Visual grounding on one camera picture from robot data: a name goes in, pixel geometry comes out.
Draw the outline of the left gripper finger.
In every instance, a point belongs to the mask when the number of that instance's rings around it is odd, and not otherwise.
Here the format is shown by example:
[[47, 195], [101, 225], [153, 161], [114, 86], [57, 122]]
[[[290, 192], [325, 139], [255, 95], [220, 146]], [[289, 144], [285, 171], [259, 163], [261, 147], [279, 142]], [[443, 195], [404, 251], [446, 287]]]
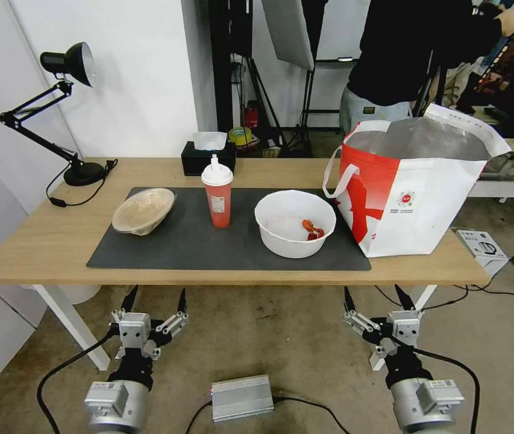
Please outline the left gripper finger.
[[135, 285], [129, 293], [124, 297], [121, 306], [119, 309], [115, 309], [111, 312], [111, 320], [113, 323], [119, 323], [124, 316], [131, 312], [134, 302], [136, 299], [136, 295], [139, 290], [139, 285]]
[[156, 346], [165, 346], [174, 340], [188, 321], [186, 289], [183, 288], [178, 300], [176, 313], [168, 319], [155, 320], [155, 322], [151, 323], [151, 339]]

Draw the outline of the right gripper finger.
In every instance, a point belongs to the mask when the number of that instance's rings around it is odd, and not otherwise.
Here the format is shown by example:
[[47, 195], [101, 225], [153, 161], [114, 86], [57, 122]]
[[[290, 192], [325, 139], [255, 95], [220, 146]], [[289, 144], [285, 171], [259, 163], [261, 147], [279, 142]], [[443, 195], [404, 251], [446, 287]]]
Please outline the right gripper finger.
[[343, 287], [343, 306], [345, 309], [343, 320], [360, 335], [363, 340], [373, 345], [380, 345], [380, 325], [356, 310], [353, 298], [347, 286]]
[[402, 309], [393, 314], [393, 320], [395, 322], [420, 322], [422, 313], [416, 309], [411, 297], [398, 284], [394, 284], [394, 288]]

